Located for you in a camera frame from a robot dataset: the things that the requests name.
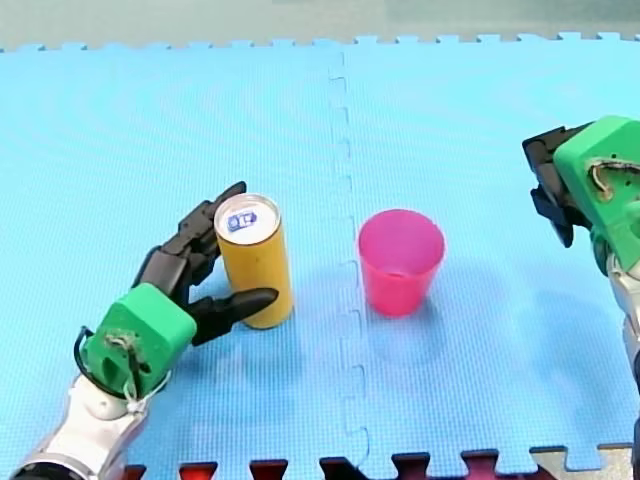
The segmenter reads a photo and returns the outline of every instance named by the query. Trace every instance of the robotic hand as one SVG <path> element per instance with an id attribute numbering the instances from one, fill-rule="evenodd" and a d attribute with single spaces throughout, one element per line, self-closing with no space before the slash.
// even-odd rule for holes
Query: robotic hand
<path id="1" fill-rule="evenodd" d="M 522 144 L 538 178 L 537 212 L 565 247 L 573 226 L 590 231 L 596 264 L 625 314 L 623 338 L 640 388 L 640 121 L 608 116 L 577 128 L 556 128 Z M 632 450 L 640 480 L 640 420 Z"/>
<path id="2" fill-rule="evenodd" d="M 224 335 L 276 300 L 276 290 L 259 288 L 189 303 L 189 288 L 211 274 L 220 255 L 215 211 L 245 191 L 240 182 L 198 205 L 176 235 L 148 253 L 132 289 L 111 305 L 96 332 L 82 328 L 74 345 L 80 375 L 64 419 L 11 480 L 121 480 L 149 402 L 189 343 Z"/>

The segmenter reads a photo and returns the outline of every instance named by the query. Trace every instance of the pink cup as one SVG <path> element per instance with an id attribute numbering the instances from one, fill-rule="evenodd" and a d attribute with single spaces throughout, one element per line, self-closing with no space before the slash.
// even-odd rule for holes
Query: pink cup
<path id="1" fill-rule="evenodd" d="M 442 262 L 444 236 L 427 217 L 387 210 L 371 217 L 358 236 L 365 296 L 389 317 L 420 307 Z"/>

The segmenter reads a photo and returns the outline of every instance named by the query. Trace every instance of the yellow can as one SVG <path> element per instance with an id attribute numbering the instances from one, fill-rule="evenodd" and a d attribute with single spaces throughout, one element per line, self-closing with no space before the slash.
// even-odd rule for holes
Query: yellow can
<path id="1" fill-rule="evenodd" d="M 245 319 L 247 325 L 271 328 L 284 322 L 293 309 L 293 291 L 277 205 L 262 195 L 234 195 L 218 207 L 213 221 L 233 291 L 278 290 L 276 301 Z"/>

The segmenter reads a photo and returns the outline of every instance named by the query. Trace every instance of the floor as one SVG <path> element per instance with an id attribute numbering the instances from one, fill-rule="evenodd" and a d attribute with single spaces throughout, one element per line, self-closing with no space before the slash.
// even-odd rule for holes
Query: floor
<path id="1" fill-rule="evenodd" d="M 586 36 L 615 31 L 640 34 L 637 0 L 0 0 L 0 48 L 40 43 L 55 48 L 64 42 L 99 47 L 108 42 L 141 46 L 190 41 L 224 45 L 249 39 L 267 44 L 272 38 L 313 38 L 351 42 L 356 35 L 376 34 L 392 40 L 401 34 L 424 40 L 441 34 L 471 39 L 479 33 L 513 38 L 522 32 L 554 37 L 559 31 Z M 563 472 L 563 454 L 544 454 L 538 461 L 559 480 L 627 480 L 629 452 L 604 452 L 607 468 L 596 473 Z"/>

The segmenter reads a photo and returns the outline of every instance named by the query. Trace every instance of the cup rim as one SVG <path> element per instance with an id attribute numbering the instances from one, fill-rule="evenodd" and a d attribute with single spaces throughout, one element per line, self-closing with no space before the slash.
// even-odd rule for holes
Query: cup rim
<path id="1" fill-rule="evenodd" d="M 422 221 L 424 221 L 425 223 L 429 224 L 430 227 L 433 227 L 433 229 L 434 229 L 434 231 L 435 231 L 435 233 L 437 235 L 437 243 L 442 245 L 441 252 L 437 256 L 436 261 L 434 262 L 434 264 L 431 267 L 429 267 L 426 270 L 421 271 L 418 274 L 409 275 L 409 276 L 403 276 L 403 277 L 394 276 L 393 274 L 384 272 L 384 271 L 380 270 L 379 268 L 374 267 L 371 264 L 371 262 L 369 262 L 366 259 L 366 257 L 362 254 L 362 235 L 363 235 L 363 232 L 364 232 L 367 224 L 369 224 L 372 220 L 374 220 L 377 217 L 380 217 L 382 215 L 388 215 L 388 214 L 399 213 L 399 212 L 410 213 L 412 215 L 420 217 Z M 438 267 L 440 266 L 440 264 L 442 263 L 442 260 L 444 259 L 446 251 L 447 251 L 447 242 L 446 242 L 446 239 L 444 237 L 444 233 L 442 232 L 442 229 L 438 226 L 438 224 L 436 222 L 434 222 L 431 218 L 429 218 L 426 215 L 424 215 L 423 213 L 417 212 L 415 210 L 405 209 L 405 208 L 393 208 L 393 209 L 388 209 L 388 210 L 382 210 L 382 211 L 377 212 L 374 215 L 370 216 L 369 218 L 367 218 L 367 220 L 360 227 L 360 231 L 358 232 L 358 238 L 357 238 L 357 242 L 356 243 L 357 243 L 357 248 L 358 248 L 358 256 L 360 257 L 360 261 L 363 264 L 365 264 L 369 269 L 377 272 L 380 275 L 383 275 L 383 276 L 385 276 L 387 278 L 391 278 L 392 277 L 393 280 L 397 281 L 397 282 L 412 282 L 416 278 L 420 278 L 420 277 L 424 277 L 424 276 L 428 276 L 428 275 L 432 274 L 432 272 L 437 270 Z"/>

